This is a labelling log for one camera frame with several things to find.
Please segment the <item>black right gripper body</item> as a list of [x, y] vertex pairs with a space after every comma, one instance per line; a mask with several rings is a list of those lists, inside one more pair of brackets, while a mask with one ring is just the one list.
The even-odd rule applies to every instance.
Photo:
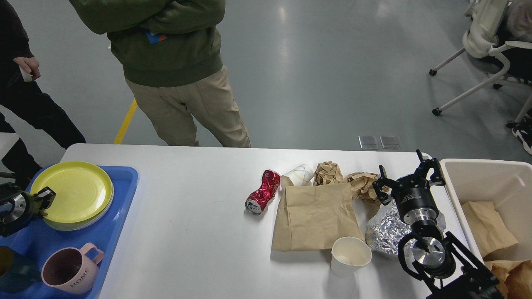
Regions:
[[420, 220], [436, 220], [440, 212], [431, 193], [431, 184], [426, 178], [413, 174], [397, 180], [399, 187], [393, 189], [401, 221], [412, 225]]

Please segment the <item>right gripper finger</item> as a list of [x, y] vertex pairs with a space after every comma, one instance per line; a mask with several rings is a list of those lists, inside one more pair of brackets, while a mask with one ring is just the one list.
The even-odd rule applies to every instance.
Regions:
[[416, 150], [420, 161], [418, 168], [414, 172], [414, 185], [445, 186], [446, 181], [441, 174], [441, 165], [436, 158], [424, 158], [420, 150]]
[[387, 206], [391, 203], [392, 198], [388, 195], [387, 191], [384, 191], [383, 188], [387, 187], [391, 190], [394, 188], [394, 180], [387, 177], [386, 171], [383, 165], [379, 165], [380, 175], [376, 178], [376, 181], [372, 183], [374, 191], [376, 193], [377, 199], [382, 203], [382, 205]]

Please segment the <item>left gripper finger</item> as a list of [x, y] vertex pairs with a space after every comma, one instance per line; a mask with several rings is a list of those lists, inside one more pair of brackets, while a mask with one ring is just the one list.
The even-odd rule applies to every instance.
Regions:
[[53, 191], [48, 186], [40, 190], [37, 193], [37, 199], [39, 204], [37, 212], [45, 212], [48, 208], [50, 208], [56, 195], [57, 194], [55, 193], [55, 191]]

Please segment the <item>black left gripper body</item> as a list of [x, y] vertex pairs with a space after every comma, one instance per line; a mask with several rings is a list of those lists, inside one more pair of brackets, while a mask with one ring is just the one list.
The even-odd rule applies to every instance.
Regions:
[[42, 199], [7, 182], [0, 186], [0, 206], [0, 234], [2, 237], [8, 237], [37, 218]]

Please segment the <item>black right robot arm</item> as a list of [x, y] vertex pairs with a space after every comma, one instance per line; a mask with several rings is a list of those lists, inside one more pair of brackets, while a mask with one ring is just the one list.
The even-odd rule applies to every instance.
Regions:
[[416, 153], [420, 163], [412, 174], [393, 180], [380, 165], [372, 184], [377, 199], [384, 206], [394, 202], [399, 219], [410, 227], [398, 244], [401, 267], [426, 284], [430, 299], [502, 299], [498, 278], [454, 234], [439, 229], [431, 186], [446, 184], [441, 165]]

